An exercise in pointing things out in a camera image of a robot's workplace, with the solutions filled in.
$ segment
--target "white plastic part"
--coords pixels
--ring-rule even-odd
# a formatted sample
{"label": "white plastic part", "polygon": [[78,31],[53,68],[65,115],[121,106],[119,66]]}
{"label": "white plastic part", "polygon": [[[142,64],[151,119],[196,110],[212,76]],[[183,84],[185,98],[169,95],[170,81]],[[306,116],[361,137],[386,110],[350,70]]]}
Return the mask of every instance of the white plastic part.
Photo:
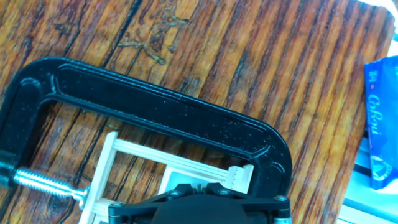
{"label": "white plastic part", "polygon": [[156,149],[123,141],[117,139],[117,136],[117,132],[111,132],[106,137],[93,181],[91,182],[91,189],[88,192],[85,207],[81,213],[80,224],[108,222],[108,206],[115,202],[102,198],[102,195],[117,151],[167,164],[159,189],[160,194],[165,192],[167,183],[173,172],[194,177],[208,183],[219,182],[226,188],[245,194],[248,192],[254,169],[253,165],[245,165],[244,167],[232,166],[227,171]]}

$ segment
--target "screw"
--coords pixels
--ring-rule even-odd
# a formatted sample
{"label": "screw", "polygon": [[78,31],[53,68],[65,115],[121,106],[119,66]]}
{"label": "screw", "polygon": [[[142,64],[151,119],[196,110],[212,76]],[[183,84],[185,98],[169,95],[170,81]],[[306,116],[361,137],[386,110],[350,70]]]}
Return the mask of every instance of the screw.
{"label": "screw", "polygon": [[167,192],[167,195],[177,197],[181,195],[181,192],[179,192],[178,190],[172,190],[170,192]]}
{"label": "screw", "polygon": [[231,191],[228,190],[228,189],[220,189],[220,190],[218,191],[218,193],[219,193],[220,195],[228,195],[229,193],[231,193]]}
{"label": "screw", "polygon": [[90,186],[86,189],[75,189],[68,182],[54,179],[25,167],[17,170],[14,182],[58,197],[73,197],[73,199],[79,202],[80,209],[83,209],[90,189]]}
{"label": "screw", "polygon": [[113,204],[111,204],[111,205],[109,205],[109,206],[112,206],[112,207],[122,207],[123,205],[124,205],[123,202],[116,202],[116,203],[113,203]]}
{"label": "screw", "polygon": [[284,202],[287,200],[287,197],[283,196],[283,195],[276,195],[275,196],[275,200],[278,200],[280,202]]}

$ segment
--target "black device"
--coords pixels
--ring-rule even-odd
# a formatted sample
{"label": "black device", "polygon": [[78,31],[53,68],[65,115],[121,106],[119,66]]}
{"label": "black device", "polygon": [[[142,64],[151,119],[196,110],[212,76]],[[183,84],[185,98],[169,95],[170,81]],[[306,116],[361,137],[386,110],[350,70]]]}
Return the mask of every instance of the black device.
{"label": "black device", "polygon": [[[48,105],[57,101],[247,160],[254,165],[249,192],[247,197],[237,192],[231,194],[236,197],[228,196],[231,209],[234,204],[244,211],[250,208],[249,213],[266,208],[265,214],[276,214],[276,218],[276,211],[288,209],[288,200],[274,198],[289,191],[292,160],[285,141],[268,124],[160,86],[57,57],[30,63],[15,74],[7,88],[0,110],[1,186],[15,186],[15,171],[29,165],[38,141],[37,127],[43,124]],[[156,203],[164,209],[159,203],[171,207],[178,201],[188,203],[187,198],[208,198],[212,204],[225,199],[208,187],[184,192],[178,200]],[[119,210],[110,207],[109,212],[128,216],[128,208],[135,209],[134,214],[141,211],[135,205],[124,205]]]}

